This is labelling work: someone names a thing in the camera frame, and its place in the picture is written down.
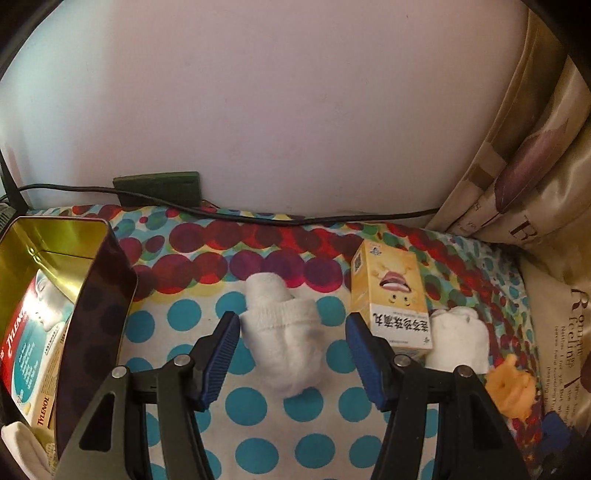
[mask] open metal tin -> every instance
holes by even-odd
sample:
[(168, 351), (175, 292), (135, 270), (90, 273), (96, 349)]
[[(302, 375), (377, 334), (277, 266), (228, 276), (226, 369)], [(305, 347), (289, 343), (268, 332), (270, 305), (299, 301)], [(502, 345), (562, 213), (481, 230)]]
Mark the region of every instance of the open metal tin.
[(53, 426), (58, 457), (117, 362), (137, 276), (108, 222), (25, 216), (0, 238), (0, 333), (37, 270), (74, 303)]

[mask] orange toy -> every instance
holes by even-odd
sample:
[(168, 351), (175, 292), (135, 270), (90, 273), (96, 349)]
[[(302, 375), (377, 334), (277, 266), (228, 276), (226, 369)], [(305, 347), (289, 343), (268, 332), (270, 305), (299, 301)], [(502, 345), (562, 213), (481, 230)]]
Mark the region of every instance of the orange toy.
[(510, 419), (525, 421), (535, 401), (535, 381), (517, 370), (517, 357), (510, 353), (502, 364), (486, 374), (486, 391), (499, 411)]

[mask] colorful bedsheet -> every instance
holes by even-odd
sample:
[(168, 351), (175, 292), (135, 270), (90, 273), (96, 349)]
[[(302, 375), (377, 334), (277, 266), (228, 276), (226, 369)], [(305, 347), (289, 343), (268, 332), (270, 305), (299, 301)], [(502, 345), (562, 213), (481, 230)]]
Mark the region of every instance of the colorful bedsheet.
[[(320, 385), (285, 401), (274, 398), (240, 341), (220, 398), (196, 414), (216, 479), (370, 477), (388, 415), (368, 401), (343, 328), (350, 261), (363, 239), (414, 252), (429, 309), (474, 307), (489, 329), (491, 365), (512, 352), (539, 378), (521, 276), (500, 250), (476, 240), (391, 223), (279, 228), (197, 220), (164, 207), (75, 206), (37, 214), (97, 217), (113, 226), (139, 278), (121, 349), (121, 362), (133, 371), (187, 353), (226, 310), (244, 312), (243, 280), (253, 273), (275, 272), (294, 296), (316, 300), (328, 339)], [(148, 412), (152, 469), (161, 480), (158, 414)], [(538, 401), (526, 422), (508, 423), (529, 461), (541, 437), (540, 413)], [(433, 470), (437, 414), (436, 406), (427, 412), (421, 480)]]

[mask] white cloth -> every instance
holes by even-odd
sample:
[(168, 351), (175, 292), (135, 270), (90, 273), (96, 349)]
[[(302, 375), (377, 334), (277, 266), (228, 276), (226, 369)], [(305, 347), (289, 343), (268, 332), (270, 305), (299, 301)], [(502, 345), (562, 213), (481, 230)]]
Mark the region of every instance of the white cloth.
[(467, 365), (477, 374), (488, 372), (488, 328), (476, 310), (436, 310), (431, 315), (431, 334), (433, 350), (426, 357), (427, 368), (453, 372), (458, 365)]
[(16, 421), (3, 427), (2, 441), (30, 480), (51, 480), (45, 450), (24, 423)]
[(324, 357), (320, 315), (314, 300), (294, 299), (281, 277), (246, 279), (242, 338), (267, 386), (281, 398), (317, 385)]

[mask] beige fabric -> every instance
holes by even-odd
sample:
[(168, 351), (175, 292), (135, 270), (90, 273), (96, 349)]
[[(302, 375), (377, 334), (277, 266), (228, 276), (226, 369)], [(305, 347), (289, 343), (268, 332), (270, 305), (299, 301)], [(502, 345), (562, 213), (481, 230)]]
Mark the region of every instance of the beige fabric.
[(591, 423), (591, 393), (579, 378), (590, 347), (589, 296), (526, 259), (520, 267), (535, 321), (545, 409), (584, 434)]
[(591, 92), (530, 13), (523, 55), (470, 168), (429, 228), (524, 249), (544, 406), (591, 423)]
[(569, 58), (554, 95), (534, 132), (521, 144), (509, 165), (483, 195), (449, 228), (456, 235), (475, 236), (489, 242), (523, 244), (527, 204), (536, 197), (536, 187), (561, 161), (578, 136), (591, 111), (591, 92)]
[(530, 12), (524, 51), (491, 130), (428, 228), (447, 230), (493, 183), (544, 112), (565, 60), (560, 42)]

